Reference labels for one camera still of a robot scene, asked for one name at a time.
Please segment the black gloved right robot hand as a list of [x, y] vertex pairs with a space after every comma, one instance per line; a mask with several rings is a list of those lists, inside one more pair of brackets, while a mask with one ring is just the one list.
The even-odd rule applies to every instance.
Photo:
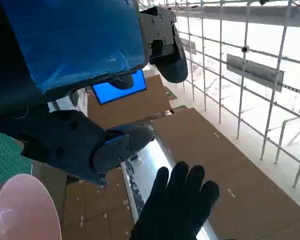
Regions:
[[204, 182], [201, 165], [178, 162], [161, 167], [130, 233], [132, 240], [195, 240], [220, 196], [217, 183]]

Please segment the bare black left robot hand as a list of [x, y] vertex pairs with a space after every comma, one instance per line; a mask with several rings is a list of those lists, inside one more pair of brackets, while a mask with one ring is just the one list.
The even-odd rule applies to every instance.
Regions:
[[188, 77], [173, 11], [135, 0], [0, 0], [0, 133], [22, 155], [105, 186], [108, 171], [154, 135], [140, 124], [104, 130], [78, 110], [48, 104], [79, 89], [135, 86], [154, 65], [171, 83]]

